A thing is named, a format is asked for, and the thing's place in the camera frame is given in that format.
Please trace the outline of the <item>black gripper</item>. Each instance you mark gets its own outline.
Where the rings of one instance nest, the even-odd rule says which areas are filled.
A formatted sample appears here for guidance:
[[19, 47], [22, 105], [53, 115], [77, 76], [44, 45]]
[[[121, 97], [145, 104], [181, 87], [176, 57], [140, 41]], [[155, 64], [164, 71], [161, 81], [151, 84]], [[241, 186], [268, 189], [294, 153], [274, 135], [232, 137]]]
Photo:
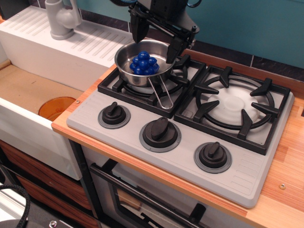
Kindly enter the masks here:
[[130, 9], [131, 30], [135, 43], [141, 42], [152, 26], [172, 37], [166, 63], [172, 64], [187, 48], [192, 48], [199, 27], [189, 17], [186, 8], [195, 8], [200, 2], [187, 0], [138, 0]]

